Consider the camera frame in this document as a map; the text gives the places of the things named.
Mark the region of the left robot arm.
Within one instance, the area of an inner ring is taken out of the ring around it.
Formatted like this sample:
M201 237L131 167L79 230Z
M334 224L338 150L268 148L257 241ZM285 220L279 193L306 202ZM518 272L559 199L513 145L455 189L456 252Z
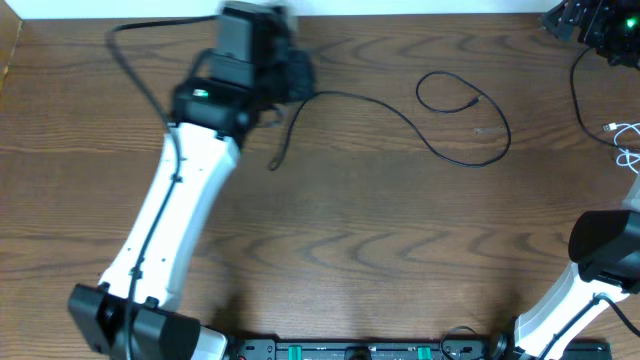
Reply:
M88 347L112 359L224 359L229 338L179 313L210 210L260 115L315 89L284 1L226 1L217 42L200 52L163 112L158 167L123 247L69 313Z

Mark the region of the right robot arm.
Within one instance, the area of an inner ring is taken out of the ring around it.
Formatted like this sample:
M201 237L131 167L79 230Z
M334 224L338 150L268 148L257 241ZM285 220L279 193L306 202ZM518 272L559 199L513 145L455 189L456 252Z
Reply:
M611 66L639 67L636 1L563 0L540 18L556 38L574 32ZM569 263L528 312L490 347L491 359L559 359L569 343L605 309L639 292L639 186L620 210L587 211L569 239Z

